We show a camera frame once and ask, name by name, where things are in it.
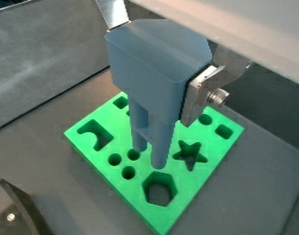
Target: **screw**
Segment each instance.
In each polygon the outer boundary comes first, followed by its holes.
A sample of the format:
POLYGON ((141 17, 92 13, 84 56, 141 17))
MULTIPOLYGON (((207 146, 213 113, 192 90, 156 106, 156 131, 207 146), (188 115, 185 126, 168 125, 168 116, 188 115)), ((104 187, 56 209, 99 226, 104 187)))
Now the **screw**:
POLYGON ((8 214, 8 221, 11 222, 11 221, 13 221, 15 219, 16 219, 16 215, 12 214, 12 213, 9 213, 9 214, 8 214))
POLYGON ((213 104, 215 106, 223 106, 227 102, 229 93, 224 91, 223 89, 216 89, 211 92, 208 92, 207 101, 209 104, 213 104))

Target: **gray table surface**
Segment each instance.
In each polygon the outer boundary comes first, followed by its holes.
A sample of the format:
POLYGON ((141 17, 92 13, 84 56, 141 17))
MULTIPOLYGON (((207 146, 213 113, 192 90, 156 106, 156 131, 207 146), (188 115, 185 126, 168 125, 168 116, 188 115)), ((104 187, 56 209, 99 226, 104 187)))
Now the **gray table surface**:
MULTIPOLYGON (((104 71, 0 129, 0 178, 32 195, 55 234, 152 234, 63 135, 117 92, 104 71)), ((245 132, 171 234, 280 234, 299 195, 299 151, 220 112, 245 132)), ((8 203, 0 187, 0 211, 8 203)))

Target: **hole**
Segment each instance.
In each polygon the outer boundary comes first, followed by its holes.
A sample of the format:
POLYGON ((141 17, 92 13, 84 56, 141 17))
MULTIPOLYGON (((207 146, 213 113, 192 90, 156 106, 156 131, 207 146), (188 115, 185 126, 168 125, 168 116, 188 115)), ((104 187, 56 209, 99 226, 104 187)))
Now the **hole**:
POLYGON ((135 168, 132 166, 127 166, 123 170, 123 177, 127 180, 131 180, 135 177, 135 168))
POLYGON ((212 118, 209 115, 207 114, 201 114, 200 117, 199 117, 199 121, 201 122, 203 125, 211 125, 212 124, 212 118))
POLYGON ((152 183, 147 187, 145 200, 148 203, 165 207, 172 201, 172 195, 168 186, 152 183))
POLYGON ((185 162, 187 170, 192 172, 196 162, 207 163, 207 158, 200 154, 201 144, 199 142, 188 145, 179 141, 180 151, 172 156, 175 160, 185 162))
POLYGON ((167 173, 151 173, 141 186, 147 202, 161 207, 171 203, 177 194, 172 176, 167 173))
POLYGON ((216 130, 215 133, 224 139, 227 140, 231 135, 232 135, 232 130, 229 128, 227 128, 224 125, 220 125, 216 130))
POLYGON ((112 154, 108 158, 109 165, 116 166, 120 164, 120 162, 121 162, 121 156, 117 153, 112 154))
POLYGON ((112 141, 113 136, 112 134, 99 125, 99 123, 95 120, 88 121, 79 129, 77 133, 83 134, 91 132, 97 137, 97 142, 95 145, 95 150, 100 151, 107 144, 112 141))
POLYGON ((136 161, 140 158, 140 153, 135 150, 129 150, 127 152, 127 157, 129 158, 129 160, 136 161))
POLYGON ((124 97, 119 97, 113 104, 117 106, 117 108, 123 109, 127 106, 127 99, 124 97))

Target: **green shape sorter board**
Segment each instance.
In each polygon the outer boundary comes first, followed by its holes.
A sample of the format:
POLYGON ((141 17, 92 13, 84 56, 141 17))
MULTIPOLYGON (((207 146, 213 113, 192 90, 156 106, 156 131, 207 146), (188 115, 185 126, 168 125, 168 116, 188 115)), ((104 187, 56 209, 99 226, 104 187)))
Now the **green shape sorter board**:
POLYGON ((177 121, 167 165, 151 165, 151 144, 132 150, 127 95, 120 93, 80 120, 65 136, 155 234, 167 234, 236 142, 243 127, 209 106, 189 128, 177 121), (164 185, 169 200, 151 198, 164 185))

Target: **hexagonal hole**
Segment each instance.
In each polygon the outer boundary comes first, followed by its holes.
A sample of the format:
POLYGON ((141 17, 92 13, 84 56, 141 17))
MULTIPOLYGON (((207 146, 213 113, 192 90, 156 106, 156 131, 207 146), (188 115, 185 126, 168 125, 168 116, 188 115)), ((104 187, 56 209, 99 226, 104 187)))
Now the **hexagonal hole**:
POLYGON ((167 173, 152 172, 141 187, 147 202, 161 207, 171 203, 177 194, 172 176, 167 173))

